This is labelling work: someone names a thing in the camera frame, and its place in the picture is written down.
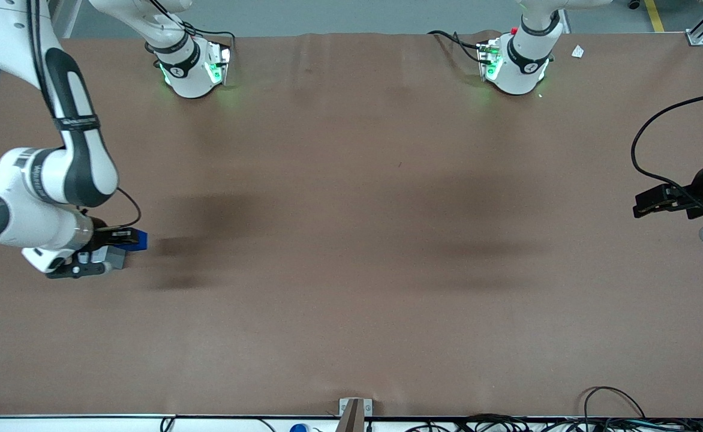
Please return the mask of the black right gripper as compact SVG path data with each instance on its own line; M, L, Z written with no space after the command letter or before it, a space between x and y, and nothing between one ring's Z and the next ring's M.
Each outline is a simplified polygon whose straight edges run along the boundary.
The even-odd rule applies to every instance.
M103 223L94 224L94 231L90 241L83 246L83 252L93 252L106 245L107 240L134 240L134 230L132 227L121 227L121 229L105 230Z

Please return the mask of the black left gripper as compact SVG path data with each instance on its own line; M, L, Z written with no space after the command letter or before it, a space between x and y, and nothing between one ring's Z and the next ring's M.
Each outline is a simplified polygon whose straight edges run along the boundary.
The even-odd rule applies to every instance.
M680 196L683 206L675 204ZM632 207L634 218L678 211L685 211L689 220L703 217L703 168L698 170L691 183L683 188L683 193L672 184L659 184L637 194L636 205Z

